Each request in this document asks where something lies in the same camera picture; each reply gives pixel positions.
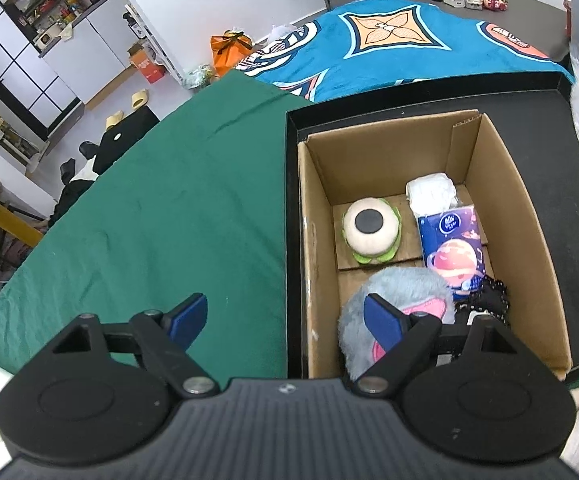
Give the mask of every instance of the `orange bag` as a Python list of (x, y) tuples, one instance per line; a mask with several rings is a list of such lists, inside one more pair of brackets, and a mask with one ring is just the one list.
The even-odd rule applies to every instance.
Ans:
[(242, 32), (225, 31), (223, 36), (210, 38), (212, 55), (214, 56), (214, 69), (219, 77), (236, 66), (252, 52), (252, 40)]

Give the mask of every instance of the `green tablecloth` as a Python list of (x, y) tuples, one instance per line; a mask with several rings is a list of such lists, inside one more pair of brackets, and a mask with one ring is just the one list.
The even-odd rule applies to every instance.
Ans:
[(221, 384), (285, 376), (285, 120), (306, 105), (232, 71), (153, 128), (1, 292), (0, 366), (18, 371), (80, 313), (123, 322), (203, 292), (189, 354)]

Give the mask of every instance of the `floor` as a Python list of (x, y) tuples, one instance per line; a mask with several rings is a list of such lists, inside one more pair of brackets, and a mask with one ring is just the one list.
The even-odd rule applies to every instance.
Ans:
[(192, 95), (170, 75), (166, 75), (154, 84), (149, 84), (139, 72), (135, 73), (96, 108), (85, 111), (81, 120), (41, 159), (38, 168), (32, 174), (32, 180), (58, 200), (63, 189), (60, 181), (60, 165), (74, 158), (76, 171), (79, 171), (86, 163), (78, 151), (81, 142), (90, 140), (98, 144), (103, 136), (105, 120), (118, 110), (122, 110), (125, 115), (131, 113), (132, 94), (143, 88), (150, 93), (148, 106), (161, 120)]

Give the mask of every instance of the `yellow table leg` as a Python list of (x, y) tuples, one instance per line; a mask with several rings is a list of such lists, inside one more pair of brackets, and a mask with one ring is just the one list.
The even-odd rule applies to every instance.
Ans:
[(1, 205), (0, 228), (4, 229), (30, 247), (36, 247), (36, 245), (41, 241), (41, 238), (43, 238), (42, 233), (38, 232), (36, 229), (31, 227), (31, 225), (27, 224)]

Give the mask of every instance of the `cardboard box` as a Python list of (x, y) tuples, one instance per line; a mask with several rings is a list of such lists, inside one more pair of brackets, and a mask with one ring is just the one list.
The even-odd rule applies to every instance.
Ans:
[(509, 288), (512, 330), (559, 378), (572, 366), (556, 274), (527, 190), (489, 118), (463, 110), (340, 128), (299, 143), (303, 338), (310, 377), (342, 374), (341, 306), (382, 268), (353, 260), (340, 236), (341, 211), (368, 196), (397, 203), (403, 235), (388, 265), (422, 267), (405, 185), (439, 171), (458, 185), (464, 202), (476, 206), (487, 270)]
[(148, 53), (145, 52), (140, 43), (135, 43), (131, 49), (128, 50), (130, 54), (130, 62), (138, 71), (145, 76), (150, 84), (155, 83), (161, 79), (167, 72), (163, 65), (154, 63)]

